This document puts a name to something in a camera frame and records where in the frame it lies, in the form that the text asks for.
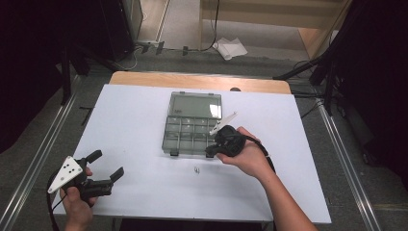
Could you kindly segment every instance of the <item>clear plastic organizer box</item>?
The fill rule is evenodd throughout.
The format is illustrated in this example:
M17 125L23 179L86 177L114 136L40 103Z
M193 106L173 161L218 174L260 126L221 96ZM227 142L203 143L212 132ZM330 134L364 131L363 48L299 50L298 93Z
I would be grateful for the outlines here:
M171 156L205 155L205 148L215 144L210 130L222 119L221 95L173 92L168 106L162 149Z

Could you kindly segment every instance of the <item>white tabletop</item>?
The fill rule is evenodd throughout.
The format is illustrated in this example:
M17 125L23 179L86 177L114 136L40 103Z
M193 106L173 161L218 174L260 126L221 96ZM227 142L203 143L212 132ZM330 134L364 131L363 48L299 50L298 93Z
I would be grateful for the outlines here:
M93 180L109 179L124 168L112 195L99 198L93 207L95 215L273 220L264 189L255 178L218 158L164 153L170 96L181 90L221 94L223 115L239 113L230 125L243 126L262 141L278 176L309 219L331 222L292 95L120 85L104 87L74 154L80 159L102 150L103 156L89 165ZM55 214L64 214L63 206Z

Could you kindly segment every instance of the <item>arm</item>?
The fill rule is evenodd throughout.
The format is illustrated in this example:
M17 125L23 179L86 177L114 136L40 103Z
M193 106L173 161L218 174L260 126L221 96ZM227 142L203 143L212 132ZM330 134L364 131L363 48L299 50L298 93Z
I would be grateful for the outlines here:
M92 172L87 168L87 175L91 176ZM70 187L66 190L66 197L63 205L66 211L67 220L65 231L85 231L92 222L92 209L81 199L81 195L76 187ZM64 190L60 190L60 197L64 198ZM97 198L91 198L90 204L95 204Z
M237 130L256 139L242 127ZM223 163L239 167L246 174L259 180L267 193L269 206L279 231L317 230L270 168L257 144L247 141L243 151L234 158L219 153L217 156Z

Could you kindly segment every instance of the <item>white paper scrap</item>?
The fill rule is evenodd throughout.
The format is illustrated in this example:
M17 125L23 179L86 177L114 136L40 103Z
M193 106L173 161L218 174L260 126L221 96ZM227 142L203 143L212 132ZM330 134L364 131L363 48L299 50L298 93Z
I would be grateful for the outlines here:
M233 57L248 53L240 40L237 38L232 41L221 38L218 42L214 43L213 47L226 61L231 60Z

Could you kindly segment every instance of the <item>human hand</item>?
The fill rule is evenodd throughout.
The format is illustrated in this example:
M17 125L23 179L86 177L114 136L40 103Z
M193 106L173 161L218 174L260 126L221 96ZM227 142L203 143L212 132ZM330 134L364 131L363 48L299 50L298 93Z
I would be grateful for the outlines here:
M92 172L87 167L87 176L92 176ZM60 189L60 197L64 198L65 191ZM89 204L96 203L97 197L90 198ZM63 205L67 215L65 231L67 230L87 230L92 222L93 212L88 203L81 199L81 195L76 187L70 187L66 190L66 198Z
M249 133L243 127L239 127L237 131L243 135L258 140L254 135ZM269 166L264 153L253 141L246 141L241 153L235 157L228 157L227 155L222 153L217 153L217 157L224 164L236 166L244 173L257 178L258 180L260 180L260 178L266 174L270 174L271 172L273 173L273 170Z

